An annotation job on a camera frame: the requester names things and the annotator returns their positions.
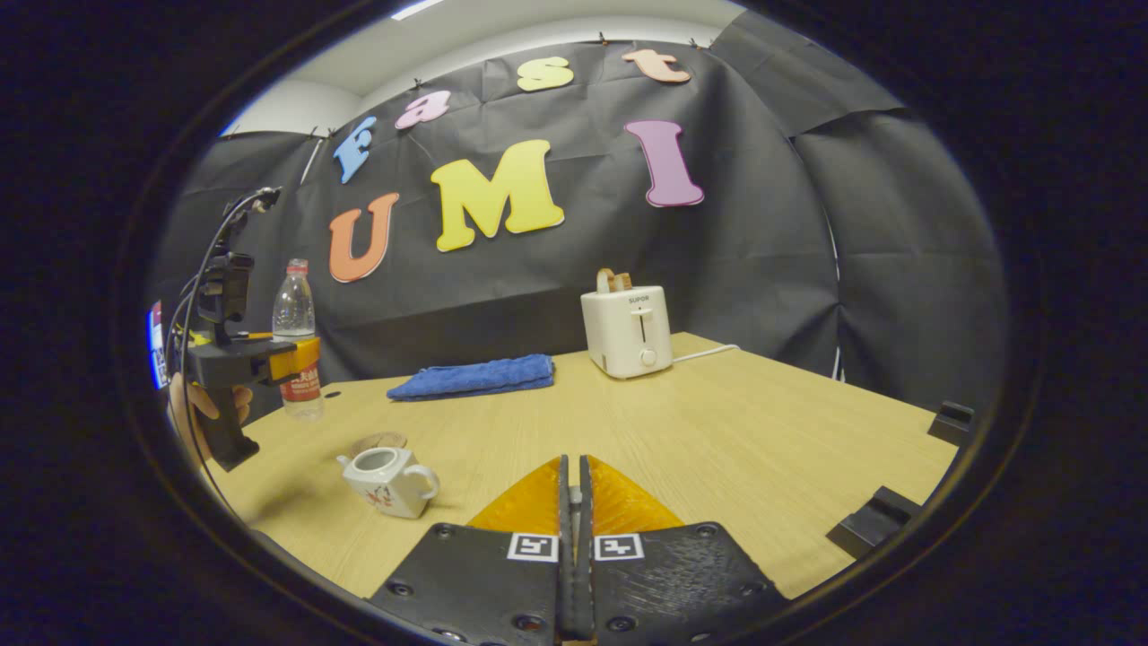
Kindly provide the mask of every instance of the red label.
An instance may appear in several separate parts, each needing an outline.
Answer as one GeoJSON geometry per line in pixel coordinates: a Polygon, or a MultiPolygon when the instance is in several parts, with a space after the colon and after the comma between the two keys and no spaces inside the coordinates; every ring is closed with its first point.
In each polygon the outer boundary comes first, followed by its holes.
{"type": "Polygon", "coordinates": [[[298,379],[279,384],[285,402],[310,402],[319,397],[319,363],[304,368],[298,379]]]}

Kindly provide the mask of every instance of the table surface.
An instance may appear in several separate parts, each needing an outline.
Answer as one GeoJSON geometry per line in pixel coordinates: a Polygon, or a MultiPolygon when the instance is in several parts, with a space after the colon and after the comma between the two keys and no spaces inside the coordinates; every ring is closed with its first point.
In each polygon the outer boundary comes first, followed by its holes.
{"type": "MultiPolygon", "coordinates": [[[[674,356],[720,344],[673,335],[674,356]]],[[[685,523],[724,526],[793,598],[853,562],[825,534],[882,485],[924,503],[956,453],[926,434],[933,413],[730,350],[629,381],[585,352],[554,357],[548,389],[422,403],[386,392],[406,378],[323,388],[326,411],[277,411],[247,427],[261,451],[209,468],[249,527],[318,574],[370,597],[427,528],[466,524],[543,462],[595,456],[685,523]],[[342,480],[336,456],[380,431],[434,469],[442,491],[419,520],[385,516],[342,480]]]]}

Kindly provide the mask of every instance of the black fabric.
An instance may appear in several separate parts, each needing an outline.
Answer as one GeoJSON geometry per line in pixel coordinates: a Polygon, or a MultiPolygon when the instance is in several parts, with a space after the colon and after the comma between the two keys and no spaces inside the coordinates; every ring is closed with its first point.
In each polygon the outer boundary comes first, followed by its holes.
{"type": "Polygon", "coordinates": [[[257,259],[241,328],[267,329],[287,259],[308,258],[324,383],[583,350],[579,294],[611,266],[665,287],[675,333],[827,376],[840,361],[851,383],[926,407],[943,399],[977,407],[995,384],[1003,296],[971,188],[887,92],[747,15],[712,50],[641,41],[543,47],[429,80],[326,140],[220,140],[176,208],[160,254],[170,264],[161,290],[178,289],[193,267],[187,258],[202,252],[203,218],[217,221],[243,190],[284,185],[276,209],[239,236],[236,249],[257,259]],[[621,59],[646,47],[675,55],[693,77],[662,84],[621,59]],[[520,89],[518,67],[545,56],[567,59],[574,80],[520,89]],[[394,129],[408,103],[439,89],[451,92],[447,114],[394,129]],[[369,115],[378,118],[370,155],[341,184],[333,151],[369,115]],[[701,203],[646,203],[645,158],[622,129],[638,119],[682,125],[701,203]],[[551,143],[546,177],[565,221],[521,234],[501,226],[490,239],[439,251],[432,172],[466,158],[489,178],[505,149],[528,139],[551,143]],[[363,279],[336,281],[332,219],[364,210],[358,256],[371,235],[366,205],[390,192],[400,199],[386,257],[363,279]]]}

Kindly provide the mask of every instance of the white cable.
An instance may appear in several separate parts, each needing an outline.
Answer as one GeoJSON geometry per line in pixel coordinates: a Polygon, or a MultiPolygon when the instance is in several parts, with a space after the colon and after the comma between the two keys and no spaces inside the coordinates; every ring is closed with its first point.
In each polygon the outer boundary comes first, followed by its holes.
{"type": "Polygon", "coordinates": [[[727,350],[742,350],[742,349],[737,348],[734,344],[729,344],[721,348],[715,348],[713,350],[707,350],[705,352],[696,352],[693,355],[687,355],[685,357],[677,357],[674,359],[674,364],[677,364],[678,361],[685,361],[688,359],[697,359],[699,357],[705,357],[707,355],[718,355],[719,352],[726,352],[727,350]]]}

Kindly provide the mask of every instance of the blue towel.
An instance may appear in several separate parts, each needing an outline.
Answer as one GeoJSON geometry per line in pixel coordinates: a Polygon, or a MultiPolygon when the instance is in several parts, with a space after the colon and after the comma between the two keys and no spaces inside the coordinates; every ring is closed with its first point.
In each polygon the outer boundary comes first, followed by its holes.
{"type": "Polygon", "coordinates": [[[405,384],[387,391],[397,402],[425,402],[554,386],[554,363],[545,355],[498,359],[473,366],[424,368],[405,384]]]}

